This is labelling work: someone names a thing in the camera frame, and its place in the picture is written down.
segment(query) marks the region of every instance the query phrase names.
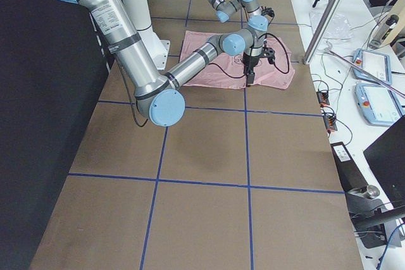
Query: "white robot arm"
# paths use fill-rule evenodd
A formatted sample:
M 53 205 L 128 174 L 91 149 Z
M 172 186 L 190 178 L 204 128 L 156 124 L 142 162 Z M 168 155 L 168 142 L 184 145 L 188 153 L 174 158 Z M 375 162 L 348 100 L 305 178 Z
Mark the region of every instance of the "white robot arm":
M 212 36 L 190 56 L 161 75 L 141 36 L 127 14 L 122 0 L 62 0 L 85 6 L 103 33 L 109 50 L 125 68 L 135 85 L 134 96 L 141 115 L 159 126 L 170 126 L 182 117 L 185 102 L 177 91 L 219 54 L 244 52 L 245 73 L 262 55 L 268 20 L 257 0 L 208 0 L 225 22 L 241 6 L 249 14 L 248 26 L 229 34 Z

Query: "pink cloth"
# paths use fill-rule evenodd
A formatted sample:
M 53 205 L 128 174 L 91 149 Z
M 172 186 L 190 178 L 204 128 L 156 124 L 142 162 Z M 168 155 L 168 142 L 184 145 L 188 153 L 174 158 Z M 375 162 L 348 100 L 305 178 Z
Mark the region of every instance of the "pink cloth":
M 180 60 L 185 59 L 193 51 L 201 47 L 213 35 L 216 34 L 185 31 Z M 282 71 L 287 71 L 285 53 L 281 45 L 277 42 L 277 40 L 271 38 L 267 39 L 267 46 L 273 48 L 275 51 L 276 65 L 278 68 Z M 287 47 L 285 48 L 290 58 L 291 51 Z M 212 62 L 221 66 L 223 70 L 231 76 L 238 77 L 242 76 L 243 74 L 241 54 L 231 57 L 228 54 L 223 53 Z M 262 58 L 260 59 L 259 64 L 254 68 L 254 72 L 256 74 L 254 78 L 255 85 L 265 85 L 278 89 L 286 89 L 289 87 L 292 81 L 295 70 L 290 62 L 290 73 L 285 75 L 277 71 L 272 64 L 269 64 L 267 59 Z M 234 79 L 227 77 L 217 66 L 209 65 L 185 85 L 223 89 L 241 89 L 246 87 L 246 78 L 242 77 L 240 79 Z

